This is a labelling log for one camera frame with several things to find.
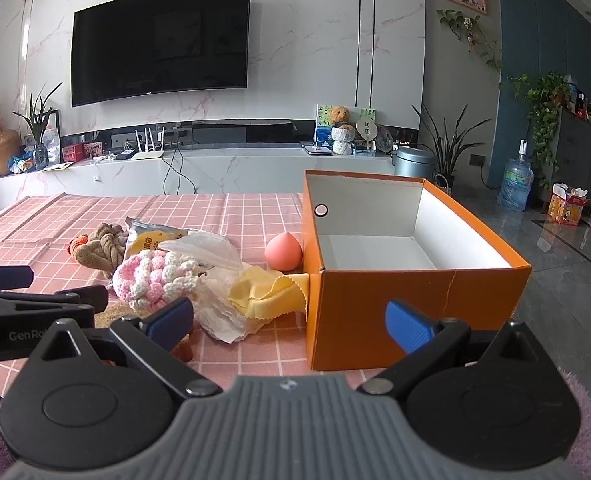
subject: glass vase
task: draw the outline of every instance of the glass vase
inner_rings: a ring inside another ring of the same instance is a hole
[[[49,164],[49,153],[47,147],[40,143],[33,147],[33,165],[36,170],[44,170]]]

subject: yellow cloth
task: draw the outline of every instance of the yellow cloth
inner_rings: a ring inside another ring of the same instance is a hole
[[[227,300],[240,314],[253,319],[273,319],[289,312],[306,314],[309,275],[251,266],[232,285]]]

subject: open cardboard box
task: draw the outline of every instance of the open cardboard box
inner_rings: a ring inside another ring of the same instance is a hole
[[[496,330],[511,317],[531,266],[424,179],[307,170],[306,350],[314,370],[383,368],[404,352],[384,311],[403,299],[433,319]]]

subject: black flat screen tv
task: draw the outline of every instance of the black flat screen tv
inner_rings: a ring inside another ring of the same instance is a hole
[[[74,15],[72,106],[246,88],[250,0],[115,0]]]

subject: black circular cover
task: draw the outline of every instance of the black circular cover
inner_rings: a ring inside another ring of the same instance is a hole
[[[74,360],[50,362],[30,381],[19,375],[0,402],[0,432],[13,453],[42,468],[89,470],[133,457],[167,430],[175,409],[162,383]]]
[[[407,419],[426,443],[458,462],[492,470],[550,462],[572,446],[579,413],[557,372],[538,370],[536,363],[496,359],[441,371],[411,392]]]

